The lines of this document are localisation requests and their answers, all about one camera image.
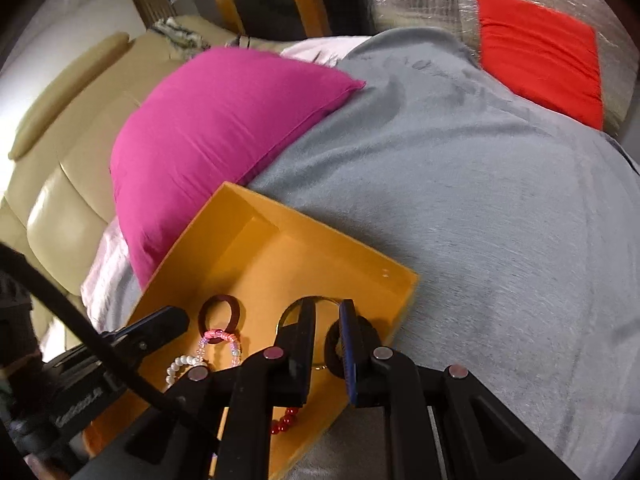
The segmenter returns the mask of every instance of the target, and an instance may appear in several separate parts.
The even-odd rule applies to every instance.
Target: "red bead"
[[[297,417],[295,415],[289,415],[287,413],[287,415],[283,416],[280,420],[282,420],[283,422],[286,422],[290,426],[293,426],[296,423],[296,419]]]

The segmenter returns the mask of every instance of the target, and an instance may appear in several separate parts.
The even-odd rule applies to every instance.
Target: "pink beaded bracelet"
[[[209,343],[210,339],[216,338],[220,338],[231,343],[231,366],[238,366],[240,364],[240,356],[242,355],[240,340],[238,339],[238,336],[236,336],[236,334],[225,332],[224,330],[220,330],[219,328],[207,330],[204,333],[204,336],[198,343],[198,351],[196,352],[196,357],[201,361],[204,360],[204,349],[206,348],[207,343]]]
[[[240,348],[240,340],[235,334],[229,334],[224,330],[215,329],[215,330],[207,330],[204,333],[204,337],[200,339],[198,343],[198,351],[196,355],[182,355],[177,357],[174,362],[166,370],[166,383],[169,386],[175,383],[176,375],[180,367],[183,365],[191,365],[191,366],[202,366],[204,361],[204,353],[207,343],[210,339],[220,338],[224,341],[229,341],[231,344],[231,366],[238,366],[240,364],[240,356],[242,355],[242,350]]]

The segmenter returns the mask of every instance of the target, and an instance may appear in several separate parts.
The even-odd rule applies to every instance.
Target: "beige leather sofa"
[[[196,16],[178,22],[212,46],[235,37]],[[250,45],[274,52],[287,46],[254,39]],[[159,34],[132,41],[114,34],[68,66],[20,122],[9,154],[15,169],[0,203],[0,239],[25,254],[82,312],[80,285],[115,216],[109,175],[114,140],[149,92],[183,63]],[[52,315],[35,301],[32,318],[41,338]],[[76,343],[67,333],[66,347]]]

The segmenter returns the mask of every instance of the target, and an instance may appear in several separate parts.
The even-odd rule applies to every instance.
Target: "ring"
[[[334,300],[333,298],[328,298],[326,296],[303,296],[302,298],[298,298],[296,301],[291,303],[280,316],[278,324],[276,325],[276,336],[278,335],[278,331],[284,326],[287,317],[289,317],[289,315],[302,304],[303,300],[312,300],[314,304],[318,303],[318,301],[329,301],[336,306],[340,306],[340,300]],[[313,370],[326,370],[327,368],[325,363],[312,363],[311,367]]]
[[[360,330],[360,336],[365,348],[373,349],[382,346],[378,331],[371,324],[371,322],[363,316],[358,316],[358,328]],[[336,377],[344,379],[344,364],[342,363],[342,357],[340,357],[335,348],[340,341],[340,320],[334,321],[326,332],[326,338],[324,339],[324,362],[329,371]]]
[[[216,303],[228,303],[231,308],[231,319],[229,319],[229,324],[225,328],[225,332],[232,334],[236,331],[238,327],[238,321],[240,321],[240,302],[230,296],[228,294],[216,294],[215,296],[211,296],[207,301],[202,304],[200,308],[200,312],[198,313],[198,330],[200,331],[200,336],[204,337],[205,332],[208,330],[206,326],[206,317],[209,309]],[[218,343],[222,343],[224,339],[220,337],[216,337],[209,340],[210,345],[216,345]]]

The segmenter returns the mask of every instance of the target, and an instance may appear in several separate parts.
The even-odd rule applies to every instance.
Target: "black device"
[[[34,454],[67,472],[81,463],[68,446],[126,390],[84,345],[44,364],[30,318],[31,297],[0,272],[0,420],[21,455]],[[130,368],[186,332],[189,317],[166,306],[118,332],[102,335]]]
[[[33,280],[33,288],[44,300],[49,293],[55,299],[55,289],[23,260],[15,260],[15,253],[6,253],[6,247],[2,245],[0,269],[3,265],[6,269],[3,255],[20,263],[14,269],[15,273],[27,282]],[[24,301],[26,292],[14,284],[4,286],[2,293],[16,290],[19,294],[14,294],[18,299],[14,303],[21,309],[16,310],[16,304],[9,306],[6,312],[10,315],[2,318],[0,327],[3,333],[12,333],[16,340],[22,340],[14,328],[24,329],[29,324],[24,318],[24,313],[28,312]],[[79,322],[74,314],[59,307],[55,306],[56,314],[68,318],[71,324]],[[26,397],[23,402],[15,395],[19,388],[14,391],[7,411],[10,419],[5,425],[12,429],[14,442],[22,448],[22,453],[16,453],[17,448],[6,434],[1,434],[4,426],[0,428],[1,466],[14,466],[10,474],[2,478],[33,479],[28,469],[20,468],[20,455],[25,450],[34,451],[25,449],[26,442],[33,442],[33,435],[41,435],[42,428],[50,430],[52,424],[57,427],[56,421],[62,417],[66,423],[58,427],[57,438],[36,440],[40,444],[36,454],[44,458],[55,457],[68,435],[92,420],[106,407],[108,398],[112,402],[118,397],[124,389],[118,382],[122,380],[148,398],[152,406],[103,452],[75,472],[74,480],[203,480],[208,478],[214,453],[218,456],[216,480],[266,480],[273,407],[302,407],[306,403],[312,370],[315,310],[312,299],[302,301],[298,320],[281,328],[273,346],[252,354],[239,367],[215,372],[205,366],[193,367],[164,396],[161,395],[162,401],[132,381],[116,363],[129,359],[125,369],[132,371],[145,354],[185,330],[185,313],[166,307],[125,331],[103,336],[94,332],[99,344],[86,334],[88,343],[103,355],[102,362],[98,363],[85,348],[75,349],[62,359],[69,367],[64,368],[60,376],[66,373],[75,380],[58,383],[60,387],[55,390],[54,398],[61,399],[59,403],[41,403],[40,409],[36,410],[38,416],[30,416],[30,410],[35,406],[33,397]],[[384,407],[389,478],[577,478],[465,367],[452,365],[439,371],[417,366],[404,354],[381,345],[371,323],[357,316],[353,301],[343,301],[339,312],[338,322],[327,335],[325,358],[331,372],[345,379],[354,407]],[[20,353],[33,350],[33,341],[31,332],[24,338]],[[338,343],[342,348],[341,356],[337,352]],[[128,357],[110,361],[109,352],[117,355],[123,349],[127,349],[124,353]],[[0,346],[0,351],[6,351],[6,346]],[[14,352],[12,363],[20,362],[16,357]],[[49,368],[39,365],[28,352],[23,357],[27,361],[36,360],[30,369],[30,380],[34,384],[49,384]],[[2,358],[1,362],[6,370],[7,359]],[[91,392],[91,387],[97,383],[110,388],[108,398],[107,395],[93,395],[92,402],[83,401],[82,409],[76,409],[77,404],[69,399],[87,398],[82,395]],[[71,392],[76,391],[72,385],[81,393],[72,395]],[[218,440],[216,435],[226,407],[225,429],[222,439]],[[20,426],[22,420],[31,421],[31,431],[16,431],[15,423]]]

